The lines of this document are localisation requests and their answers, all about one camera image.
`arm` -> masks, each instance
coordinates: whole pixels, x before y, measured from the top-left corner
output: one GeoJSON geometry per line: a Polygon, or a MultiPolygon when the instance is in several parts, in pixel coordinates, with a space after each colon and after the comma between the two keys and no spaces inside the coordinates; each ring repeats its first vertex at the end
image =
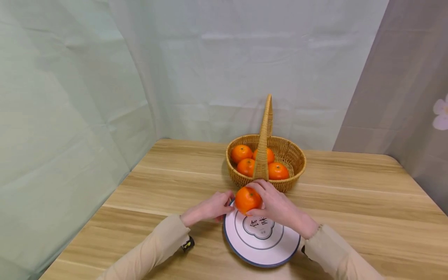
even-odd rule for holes
{"type": "Polygon", "coordinates": [[[140,280],[152,268],[171,257],[188,241],[189,227],[201,220],[215,218],[233,211],[229,202],[232,191],[215,193],[211,198],[188,209],[181,216],[172,215],[156,226],[142,243],[110,266],[97,280],[140,280]]]}
{"type": "Polygon", "coordinates": [[[254,188],[265,204],[264,209],[253,209],[247,214],[267,217],[298,232],[306,240],[305,254],[333,278],[383,279],[339,234],[328,225],[316,223],[271,183],[255,180],[247,186],[254,188]]]}

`wooden table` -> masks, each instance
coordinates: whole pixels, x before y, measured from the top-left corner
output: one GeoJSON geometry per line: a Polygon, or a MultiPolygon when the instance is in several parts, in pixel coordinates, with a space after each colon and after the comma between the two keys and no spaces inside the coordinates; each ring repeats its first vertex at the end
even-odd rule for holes
{"type": "MultiPolygon", "coordinates": [[[[225,144],[159,140],[41,279],[95,279],[166,216],[237,187],[225,144]]],[[[393,158],[305,151],[308,165],[287,196],[331,225],[388,279],[448,279],[448,218],[393,158]]],[[[220,224],[190,232],[196,246],[151,279],[327,279],[298,252],[278,268],[253,267],[229,248],[220,224]]]]}

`wristwatch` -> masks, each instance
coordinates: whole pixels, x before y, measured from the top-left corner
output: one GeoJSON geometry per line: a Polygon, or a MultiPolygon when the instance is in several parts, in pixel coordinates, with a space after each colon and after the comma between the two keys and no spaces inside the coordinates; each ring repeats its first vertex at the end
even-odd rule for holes
{"type": "Polygon", "coordinates": [[[190,250],[191,248],[194,247],[194,240],[193,238],[189,235],[188,236],[188,240],[184,243],[184,245],[181,246],[182,250],[184,251],[184,253],[188,250],[190,250]]]}

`person's left hand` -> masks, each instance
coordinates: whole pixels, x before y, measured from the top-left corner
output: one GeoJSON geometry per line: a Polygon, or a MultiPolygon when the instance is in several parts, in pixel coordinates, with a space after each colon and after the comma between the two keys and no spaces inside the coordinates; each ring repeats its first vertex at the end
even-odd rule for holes
{"type": "Polygon", "coordinates": [[[225,214],[234,210],[232,206],[229,206],[230,201],[234,198],[235,195],[231,190],[225,193],[216,192],[211,198],[188,209],[181,215],[181,220],[188,228],[201,220],[215,219],[219,222],[225,214]]]}

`basket handle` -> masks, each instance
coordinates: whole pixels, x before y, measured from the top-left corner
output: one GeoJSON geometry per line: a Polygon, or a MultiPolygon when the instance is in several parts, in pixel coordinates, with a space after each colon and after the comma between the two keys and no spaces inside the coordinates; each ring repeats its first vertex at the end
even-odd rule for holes
{"type": "Polygon", "coordinates": [[[264,108],[263,121],[260,127],[260,138],[258,140],[258,152],[255,158],[254,179],[269,180],[267,170],[267,139],[272,136],[272,96],[267,95],[264,108]]]}

